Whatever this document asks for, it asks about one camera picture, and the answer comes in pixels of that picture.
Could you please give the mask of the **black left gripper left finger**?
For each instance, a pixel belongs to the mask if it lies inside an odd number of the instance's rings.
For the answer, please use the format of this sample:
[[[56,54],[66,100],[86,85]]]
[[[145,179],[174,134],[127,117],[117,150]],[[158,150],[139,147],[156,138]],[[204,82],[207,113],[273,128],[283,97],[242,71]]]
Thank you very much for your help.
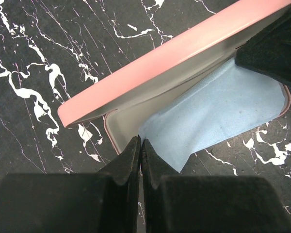
[[[0,179],[0,233],[134,233],[141,140],[95,173]]]

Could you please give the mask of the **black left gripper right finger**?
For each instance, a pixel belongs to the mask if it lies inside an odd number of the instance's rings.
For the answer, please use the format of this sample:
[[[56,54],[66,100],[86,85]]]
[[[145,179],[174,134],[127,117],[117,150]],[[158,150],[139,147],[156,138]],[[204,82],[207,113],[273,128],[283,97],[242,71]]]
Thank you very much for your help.
[[[273,186],[257,176],[185,176],[145,140],[141,169],[148,233],[291,233]]]

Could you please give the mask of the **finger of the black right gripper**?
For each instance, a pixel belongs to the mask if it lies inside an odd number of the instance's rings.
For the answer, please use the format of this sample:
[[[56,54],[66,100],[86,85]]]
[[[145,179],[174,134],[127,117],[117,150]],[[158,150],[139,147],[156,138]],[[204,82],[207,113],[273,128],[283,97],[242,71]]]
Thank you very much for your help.
[[[241,46],[235,63],[291,87],[291,7]]]

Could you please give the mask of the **light blue cleaning cloth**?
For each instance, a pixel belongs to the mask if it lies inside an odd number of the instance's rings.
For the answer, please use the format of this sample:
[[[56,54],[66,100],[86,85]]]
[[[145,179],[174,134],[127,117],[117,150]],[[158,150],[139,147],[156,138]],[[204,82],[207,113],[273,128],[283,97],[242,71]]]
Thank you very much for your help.
[[[283,85],[230,59],[139,128],[156,153],[181,171],[191,154],[278,117]]]

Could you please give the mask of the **pink glasses case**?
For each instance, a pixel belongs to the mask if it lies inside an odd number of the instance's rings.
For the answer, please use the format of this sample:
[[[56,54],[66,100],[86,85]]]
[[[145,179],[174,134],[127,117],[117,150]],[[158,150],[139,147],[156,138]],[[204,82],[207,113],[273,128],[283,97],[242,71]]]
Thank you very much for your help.
[[[117,153],[153,113],[217,69],[273,23],[290,0],[239,0],[75,95],[58,109],[68,128],[104,117]]]

